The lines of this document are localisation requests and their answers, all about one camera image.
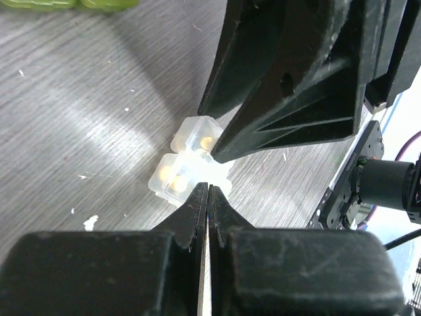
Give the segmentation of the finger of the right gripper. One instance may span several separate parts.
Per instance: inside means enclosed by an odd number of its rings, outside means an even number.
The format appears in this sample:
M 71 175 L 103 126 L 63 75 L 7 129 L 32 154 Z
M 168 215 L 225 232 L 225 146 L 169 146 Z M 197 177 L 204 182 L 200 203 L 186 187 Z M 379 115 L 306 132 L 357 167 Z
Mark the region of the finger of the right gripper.
M 328 32 L 328 1 L 228 1 L 199 115 L 279 103 L 321 63 Z
M 321 63 L 296 90 L 266 111 L 236 106 L 235 115 L 213 146 L 211 154 L 225 163 L 258 151 L 281 147 L 319 144 L 344 140 L 357 133 L 360 112 L 329 114 L 325 101 L 329 97 L 328 57 L 334 46 L 334 33 L 340 21 L 332 17 L 334 1 L 329 3 L 327 48 Z

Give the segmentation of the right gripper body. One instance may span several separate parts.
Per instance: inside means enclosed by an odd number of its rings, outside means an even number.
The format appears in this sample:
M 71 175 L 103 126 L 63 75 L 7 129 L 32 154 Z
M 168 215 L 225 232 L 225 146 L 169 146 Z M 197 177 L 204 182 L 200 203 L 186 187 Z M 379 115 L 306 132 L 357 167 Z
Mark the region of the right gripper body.
M 409 89 L 420 68 L 419 1 L 334 1 L 340 21 L 328 57 L 329 114 L 376 113 Z

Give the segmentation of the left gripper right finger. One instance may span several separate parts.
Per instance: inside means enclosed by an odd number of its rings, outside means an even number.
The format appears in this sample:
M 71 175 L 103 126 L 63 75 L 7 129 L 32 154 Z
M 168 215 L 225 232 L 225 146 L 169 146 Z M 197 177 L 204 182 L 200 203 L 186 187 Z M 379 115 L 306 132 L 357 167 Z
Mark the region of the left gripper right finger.
M 256 228 L 211 186 L 213 315 L 396 315 L 404 294 L 371 233 Z

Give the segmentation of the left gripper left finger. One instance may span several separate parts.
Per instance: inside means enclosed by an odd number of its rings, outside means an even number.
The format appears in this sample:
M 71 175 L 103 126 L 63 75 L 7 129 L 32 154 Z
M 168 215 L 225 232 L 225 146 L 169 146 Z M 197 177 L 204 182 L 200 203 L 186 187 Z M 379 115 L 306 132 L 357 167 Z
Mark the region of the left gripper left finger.
M 208 186 L 148 231 L 33 232 L 1 266 L 2 315 L 198 315 Z

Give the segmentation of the clear pill box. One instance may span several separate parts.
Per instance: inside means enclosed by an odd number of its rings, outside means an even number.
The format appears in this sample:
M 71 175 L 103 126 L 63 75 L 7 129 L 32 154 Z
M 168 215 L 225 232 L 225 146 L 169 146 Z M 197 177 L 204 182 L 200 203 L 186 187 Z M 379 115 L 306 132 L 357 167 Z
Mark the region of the clear pill box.
M 148 187 L 156 196 L 168 203 L 181 206 L 200 182 L 218 186 L 225 196 L 232 191 L 232 182 L 228 174 L 234 165 L 233 161 L 218 163 L 211 156 L 211 150 L 204 150 L 200 141 L 210 136 L 216 141 L 222 135 L 223 129 L 218 122 L 209 116 L 187 117 L 175 133 L 170 148 L 171 153 L 162 156 L 157 168 L 151 176 Z M 159 169 L 171 166 L 172 172 L 167 181 L 159 178 Z M 189 179 L 187 190 L 178 193 L 171 188 L 176 176 Z

